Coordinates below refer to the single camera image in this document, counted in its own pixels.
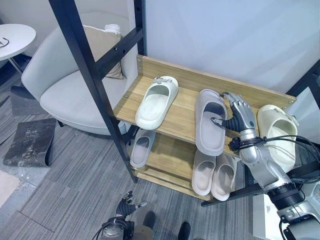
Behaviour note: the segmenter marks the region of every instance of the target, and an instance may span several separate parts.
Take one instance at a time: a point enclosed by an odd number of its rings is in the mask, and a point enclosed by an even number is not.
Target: glasses
[[[3,47],[5,47],[5,46],[7,46],[8,44],[9,44],[9,40],[8,39],[6,39],[6,38],[2,38],[1,40],[0,40],[0,48],[3,48]]]

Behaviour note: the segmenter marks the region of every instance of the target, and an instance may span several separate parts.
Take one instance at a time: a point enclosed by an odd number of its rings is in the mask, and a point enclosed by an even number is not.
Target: gray slipper
[[[142,168],[148,159],[152,145],[154,144],[156,132],[152,130],[139,129],[136,133],[130,158],[131,166]]]
[[[195,102],[195,144],[203,154],[219,156],[224,151],[226,130],[215,125],[212,117],[226,120],[227,109],[217,92],[204,89]]]

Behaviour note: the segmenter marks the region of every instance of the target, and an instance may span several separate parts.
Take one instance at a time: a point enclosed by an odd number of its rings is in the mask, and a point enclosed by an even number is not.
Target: slipper
[[[131,166],[142,168],[148,159],[152,145],[156,137],[155,131],[139,129],[135,135],[133,149],[130,158]]]
[[[297,120],[275,105],[261,107],[257,114],[261,137],[274,138],[283,135],[297,135]],[[295,165],[295,143],[290,141],[270,141],[265,144],[273,160],[287,173]]]
[[[213,173],[211,193],[220,200],[226,201],[235,185],[237,171],[236,160],[227,154],[216,157],[216,166]]]
[[[158,128],[178,94],[178,82],[171,76],[156,77],[136,111],[135,122],[146,130]]]
[[[196,150],[193,162],[192,188],[195,193],[205,196],[210,193],[212,178],[216,167],[216,157]]]
[[[195,102],[195,144],[204,154],[219,156],[225,147],[226,130],[211,121],[211,118],[227,119],[223,98],[215,91],[204,89]]]

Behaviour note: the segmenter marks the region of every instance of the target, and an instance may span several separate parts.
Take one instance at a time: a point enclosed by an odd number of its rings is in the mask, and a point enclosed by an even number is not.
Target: table leg
[[[18,63],[14,60],[13,57],[10,57],[8,59],[10,61],[10,63],[14,66],[14,68],[22,75],[22,69],[19,67]]]

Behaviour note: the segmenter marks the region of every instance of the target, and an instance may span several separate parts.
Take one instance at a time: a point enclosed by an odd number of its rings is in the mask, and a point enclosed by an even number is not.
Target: chair cushion
[[[102,83],[114,108],[124,94],[126,81],[105,77]],[[48,88],[40,98],[40,105],[67,125],[90,133],[110,135],[80,71],[71,73]],[[119,128],[121,134],[129,129],[122,121]]]

